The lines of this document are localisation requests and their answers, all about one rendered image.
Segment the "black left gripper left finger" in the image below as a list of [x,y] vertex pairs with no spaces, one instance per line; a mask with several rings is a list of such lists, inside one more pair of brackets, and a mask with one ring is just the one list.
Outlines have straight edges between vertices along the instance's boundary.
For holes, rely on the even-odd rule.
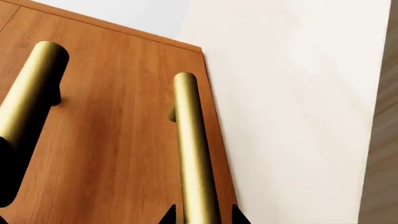
[[177,221],[176,205],[172,205],[158,224],[176,224]]

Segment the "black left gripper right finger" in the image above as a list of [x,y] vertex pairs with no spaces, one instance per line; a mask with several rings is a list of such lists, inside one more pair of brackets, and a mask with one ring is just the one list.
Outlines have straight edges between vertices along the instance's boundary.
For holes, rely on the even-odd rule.
[[237,205],[232,205],[231,212],[231,223],[232,224],[251,224],[251,222],[246,218],[242,211]]

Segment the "slim brass bar handle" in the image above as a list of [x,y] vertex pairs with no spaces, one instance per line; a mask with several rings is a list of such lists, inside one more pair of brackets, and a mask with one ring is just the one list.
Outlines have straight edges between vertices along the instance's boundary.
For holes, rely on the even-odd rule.
[[177,125],[184,224],[221,224],[221,214],[194,74],[173,79],[174,106],[169,120]]

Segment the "brown wooden cabinet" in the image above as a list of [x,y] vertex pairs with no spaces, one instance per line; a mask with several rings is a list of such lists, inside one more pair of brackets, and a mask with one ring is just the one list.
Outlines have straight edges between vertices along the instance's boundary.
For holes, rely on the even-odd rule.
[[198,82],[221,224],[237,203],[200,48],[29,0],[0,0],[0,103],[32,48],[50,40],[70,60],[9,224],[156,224],[182,215],[173,78]]

